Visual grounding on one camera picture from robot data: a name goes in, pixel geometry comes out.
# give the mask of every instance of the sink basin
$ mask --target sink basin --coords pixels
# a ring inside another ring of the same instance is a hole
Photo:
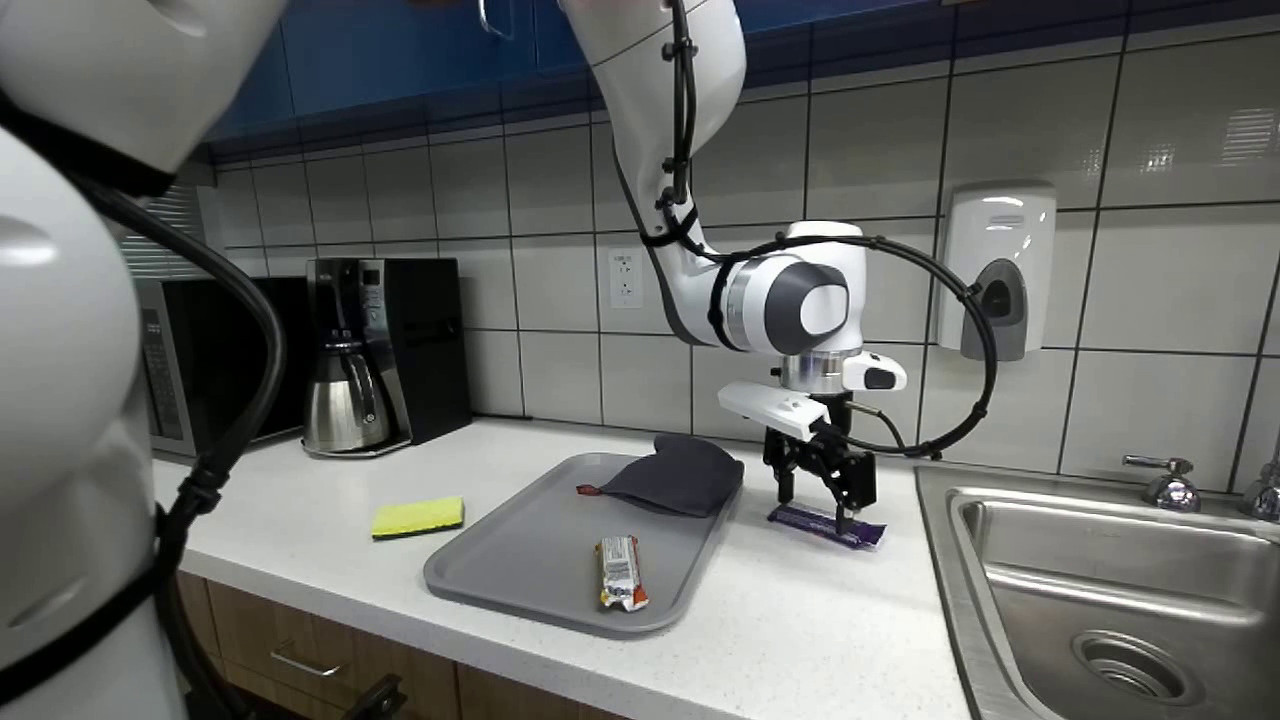
[[[1280,527],[968,468],[918,510],[977,717],[1280,717]]]

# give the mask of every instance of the coffee maker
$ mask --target coffee maker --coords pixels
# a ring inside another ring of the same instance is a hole
[[[454,262],[319,262],[307,457],[382,457],[471,422]]]

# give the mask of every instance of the white tile wall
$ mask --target white tile wall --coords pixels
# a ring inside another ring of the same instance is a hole
[[[592,235],[517,242],[521,329],[594,334]]]
[[[517,334],[468,334],[471,407],[489,417],[521,417],[521,341]]]
[[[1269,356],[1280,356],[1280,291],[1274,287],[1273,287]]]
[[[667,336],[664,291],[635,233],[594,235],[600,334]]]
[[[1077,39],[1077,43],[958,55],[957,72],[993,72],[993,68],[1016,68],[1016,63],[1063,63],[1063,59],[1092,59],[1092,55],[1117,55],[1117,52],[1121,52],[1121,38],[1094,38],[1094,39]]]
[[[800,216],[805,109],[805,101],[737,109],[694,163],[694,199],[707,223],[762,223]]]
[[[1109,199],[1280,199],[1274,68],[1280,38],[1131,55],[1117,113]]]
[[[807,216],[932,216],[945,81],[812,101]]]
[[[507,140],[513,233],[592,233],[592,134],[528,134]]]
[[[1117,473],[1121,452],[1180,452],[1203,485],[1229,488],[1230,468],[1244,485],[1280,424],[1280,310],[1265,336],[1280,274],[1280,26],[1151,38],[1131,39],[1121,95],[1121,39],[751,93],[694,161],[707,242],[731,254],[796,216],[842,216],[941,254],[934,205],[952,189],[1053,186],[1047,351],[1001,366],[987,424],[949,457]],[[758,442],[717,388],[776,383],[776,361],[670,336],[602,113],[234,163],[201,211],[206,246],[249,274],[313,274],[336,254],[454,257],[480,411]],[[183,274],[145,248],[128,262],[138,277]],[[903,361],[913,388],[861,405],[892,411],[906,442],[945,434],[977,394],[977,366],[922,356],[922,325],[929,282],[870,257],[862,334],[886,341],[870,349]],[[874,422],[855,435],[886,442]]]
[[[363,157],[307,161],[314,246],[371,242]]]
[[[521,334],[524,411],[600,424],[600,341]]]
[[[594,233],[602,233],[602,230],[632,233],[635,230],[625,186],[616,180],[609,125],[592,125],[592,193],[594,193]]]
[[[717,401],[725,383],[776,383],[776,356],[740,356],[720,349],[692,349],[692,434],[694,435],[726,435],[726,442],[758,442],[758,424],[726,417]]]
[[[336,262],[371,257],[371,246],[319,246],[314,257],[319,262],[326,262],[326,257],[336,257]]]
[[[264,248],[272,277],[314,277],[314,248]]]
[[[498,140],[433,150],[437,233],[507,235],[507,171]]]
[[[1117,59],[957,76],[949,193],[1047,186],[1058,208],[1092,208]]]
[[[1102,211],[1084,349],[1254,351],[1280,205]]]
[[[1045,310],[1045,349],[1073,349],[1088,284],[1094,211],[1057,211],[1053,287]]]
[[[861,223],[868,235],[886,235],[932,257],[932,222],[878,222]],[[870,254],[868,257],[868,310],[862,336],[868,341],[922,341],[929,322],[929,277],[914,263]]]
[[[264,248],[228,248],[225,257],[249,277],[266,277],[266,254]]]
[[[507,242],[451,242],[441,257],[454,262],[465,329],[517,329],[517,284]]]
[[[1280,452],[1280,361],[1265,361],[1244,428],[1236,492],[1258,479],[1258,468]]]
[[[1124,473],[1121,457],[1189,457],[1229,488],[1253,361],[1084,351],[1063,473]]]
[[[437,197],[429,145],[367,152],[363,167],[371,242],[433,242]]]
[[[214,189],[196,189],[205,242],[214,248],[258,246],[251,167],[225,167]]]
[[[968,465],[1004,465],[1057,473],[1073,351],[1035,351],[1001,366],[987,422],[949,457]],[[957,351],[929,351],[922,435],[957,428],[980,396],[980,366]]]
[[[313,199],[307,175],[300,161],[258,163],[251,167],[254,216],[264,230],[264,246],[313,246]]]
[[[602,336],[602,424],[689,434],[689,344],[670,336]]]
[[[1212,39],[1265,38],[1265,34],[1280,34],[1280,18],[1244,18],[1244,19],[1220,19],[1220,26],[1131,34],[1129,49],[1212,43]]]

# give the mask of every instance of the white countertop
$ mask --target white countertop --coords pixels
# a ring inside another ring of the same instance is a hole
[[[878,550],[766,524],[773,473],[746,460],[742,498],[689,615],[644,641],[583,635],[433,596],[424,561],[454,531],[371,546],[375,510],[465,498],[468,524],[574,452],[648,457],[651,435],[475,422],[382,460],[307,460],[272,445],[240,460],[225,506],[191,531],[183,569],[621,717],[968,717],[914,479],[878,468]],[[173,499],[181,465],[154,460]],[[796,506],[827,512],[820,479]]]

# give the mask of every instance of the wall outlet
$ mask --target wall outlet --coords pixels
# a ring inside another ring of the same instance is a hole
[[[632,314],[632,310],[644,310],[644,248],[612,248],[609,257],[609,310],[616,314]]]

